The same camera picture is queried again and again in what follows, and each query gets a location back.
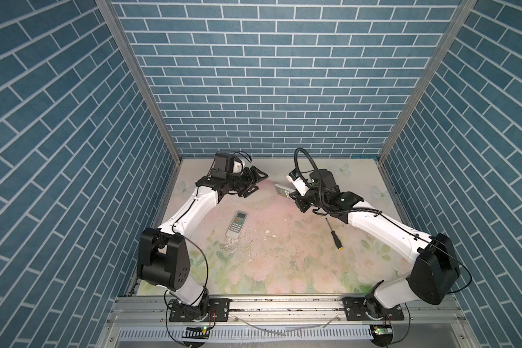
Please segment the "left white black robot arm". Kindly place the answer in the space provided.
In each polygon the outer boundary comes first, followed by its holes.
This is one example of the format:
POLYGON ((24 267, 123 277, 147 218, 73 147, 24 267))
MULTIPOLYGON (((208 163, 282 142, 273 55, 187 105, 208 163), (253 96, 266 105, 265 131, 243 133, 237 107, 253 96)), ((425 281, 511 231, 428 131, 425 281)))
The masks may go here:
POLYGON ((137 278, 168 290, 181 304, 204 307, 208 301, 206 284, 190 276, 187 244, 197 226, 227 194, 249 197, 268 174, 255 166, 228 173, 212 169, 196 182, 191 197, 165 223, 145 229, 139 239, 137 278))

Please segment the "black yellow screwdriver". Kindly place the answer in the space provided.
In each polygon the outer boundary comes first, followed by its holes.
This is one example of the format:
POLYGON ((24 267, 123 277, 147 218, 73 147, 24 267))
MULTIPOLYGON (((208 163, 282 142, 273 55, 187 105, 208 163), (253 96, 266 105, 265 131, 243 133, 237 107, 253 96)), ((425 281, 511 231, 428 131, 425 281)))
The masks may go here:
POLYGON ((338 250, 343 250, 342 242, 341 242, 340 238, 338 237, 338 235, 336 234, 335 230, 333 229, 329 219, 327 219, 327 218, 326 218, 326 223, 330 229, 330 233, 333 238, 333 243, 335 244, 336 248, 338 250))

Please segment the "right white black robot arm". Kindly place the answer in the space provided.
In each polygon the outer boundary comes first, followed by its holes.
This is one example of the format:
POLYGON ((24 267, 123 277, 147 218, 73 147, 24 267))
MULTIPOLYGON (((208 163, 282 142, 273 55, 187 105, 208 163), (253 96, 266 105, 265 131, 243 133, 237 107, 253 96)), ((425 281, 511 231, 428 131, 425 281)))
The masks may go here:
POLYGON ((439 305, 461 275, 450 238, 412 229, 390 218, 352 192, 320 195, 314 188, 289 193, 303 213, 318 208, 327 215, 359 228, 403 256, 411 270, 393 281, 380 281, 366 295, 364 307, 369 316, 380 319, 397 305, 422 300, 439 305))

